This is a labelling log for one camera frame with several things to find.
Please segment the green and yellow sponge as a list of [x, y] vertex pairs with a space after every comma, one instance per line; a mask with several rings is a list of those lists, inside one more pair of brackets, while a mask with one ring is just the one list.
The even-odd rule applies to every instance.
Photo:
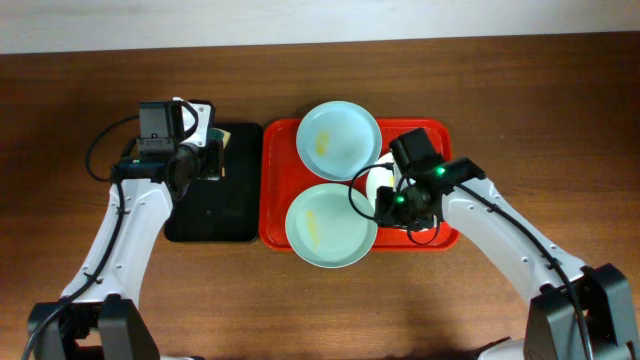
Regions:
[[231, 134], [223, 129], [211, 128], [207, 133], [207, 141], [212, 142], [208, 147], [212, 150], [211, 160], [209, 162], [210, 178], [219, 180], [225, 177], [224, 167], [224, 150], [228, 145]]

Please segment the light green plate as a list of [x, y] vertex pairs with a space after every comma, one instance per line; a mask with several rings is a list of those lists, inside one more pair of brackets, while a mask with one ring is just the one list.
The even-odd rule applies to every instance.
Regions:
[[321, 268], [342, 268], [365, 257], [378, 225], [374, 208], [356, 190], [337, 183], [308, 188], [291, 203], [285, 218], [286, 238], [294, 252]]

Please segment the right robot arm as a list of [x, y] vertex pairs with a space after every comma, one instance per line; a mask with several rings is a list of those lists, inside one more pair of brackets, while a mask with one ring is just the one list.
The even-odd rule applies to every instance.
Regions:
[[528, 307], [525, 336], [494, 342], [479, 359], [636, 359], [631, 289], [611, 264], [587, 265], [520, 215], [472, 161], [393, 165], [376, 190], [379, 226], [408, 234], [446, 224], [466, 236]]

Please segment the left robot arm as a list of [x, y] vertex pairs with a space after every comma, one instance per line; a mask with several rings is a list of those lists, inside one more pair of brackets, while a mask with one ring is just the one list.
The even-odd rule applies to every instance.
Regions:
[[194, 180], [224, 177], [230, 135], [205, 100], [143, 102], [140, 130], [104, 182], [109, 202], [89, 253], [56, 302], [34, 305], [25, 359], [158, 359], [138, 309], [156, 239]]

